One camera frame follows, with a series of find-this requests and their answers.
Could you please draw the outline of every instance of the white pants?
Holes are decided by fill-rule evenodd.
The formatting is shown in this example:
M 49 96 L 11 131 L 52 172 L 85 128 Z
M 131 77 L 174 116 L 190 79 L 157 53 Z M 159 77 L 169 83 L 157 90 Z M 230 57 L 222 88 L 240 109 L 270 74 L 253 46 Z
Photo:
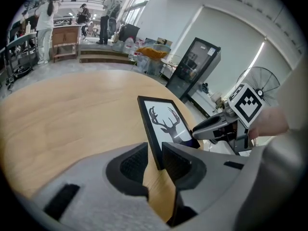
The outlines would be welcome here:
M 39 61 L 49 61 L 49 45 L 52 28 L 38 31 L 38 59 Z

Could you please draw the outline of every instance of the window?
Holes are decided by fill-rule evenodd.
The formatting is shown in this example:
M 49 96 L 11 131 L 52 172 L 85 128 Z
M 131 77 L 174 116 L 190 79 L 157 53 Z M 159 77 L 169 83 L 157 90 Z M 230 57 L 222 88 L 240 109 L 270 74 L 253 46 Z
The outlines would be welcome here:
M 147 3 L 148 0 L 130 0 L 121 20 L 127 24 L 135 25 Z

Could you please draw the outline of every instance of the staircase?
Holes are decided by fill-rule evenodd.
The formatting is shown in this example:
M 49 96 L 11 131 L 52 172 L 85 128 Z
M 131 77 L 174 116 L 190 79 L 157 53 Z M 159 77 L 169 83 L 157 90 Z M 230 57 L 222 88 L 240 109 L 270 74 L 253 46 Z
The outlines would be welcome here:
M 110 49 L 81 49 L 80 63 L 118 63 L 131 64 L 136 62 L 128 59 L 128 54 Z

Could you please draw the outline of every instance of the bottle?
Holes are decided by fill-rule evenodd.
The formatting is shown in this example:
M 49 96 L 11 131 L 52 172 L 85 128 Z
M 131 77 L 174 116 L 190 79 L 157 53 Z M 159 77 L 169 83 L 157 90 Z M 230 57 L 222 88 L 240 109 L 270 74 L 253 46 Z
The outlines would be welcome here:
M 31 32 L 31 24 L 30 22 L 28 21 L 28 25 L 26 26 L 26 34 L 30 33 Z
M 129 55 L 128 55 L 128 59 L 130 59 L 131 61 L 137 61 L 137 53 L 136 53 L 136 50 L 137 50 L 137 45 L 133 45 L 131 47 L 131 50 L 129 52 Z
M 136 42 L 136 45 L 137 45 L 137 49 L 139 49 L 139 48 L 142 48 L 142 47 L 144 47 L 144 41 L 142 40 L 142 39 L 138 39 L 137 40 L 137 42 Z M 139 60 L 140 59 L 140 57 L 142 56 L 142 53 L 141 52 L 135 52 L 135 56 L 136 56 L 136 58 Z
M 132 37 L 129 37 L 124 43 L 123 53 L 129 54 L 133 46 L 134 46 L 134 40 Z

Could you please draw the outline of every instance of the man in gray jacket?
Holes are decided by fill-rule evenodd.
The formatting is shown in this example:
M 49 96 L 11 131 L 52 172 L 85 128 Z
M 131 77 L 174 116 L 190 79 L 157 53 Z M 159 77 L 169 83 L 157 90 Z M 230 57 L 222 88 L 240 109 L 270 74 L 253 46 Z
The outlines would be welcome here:
M 121 10 L 120 0 L 109 0 L 104 5 L 103 15 L 101 17 L 101 32 L 100 40 L 96 43 L 98 44 L 107 44 L 108 43 L 108 20 L 109 18 L 117 18 Z

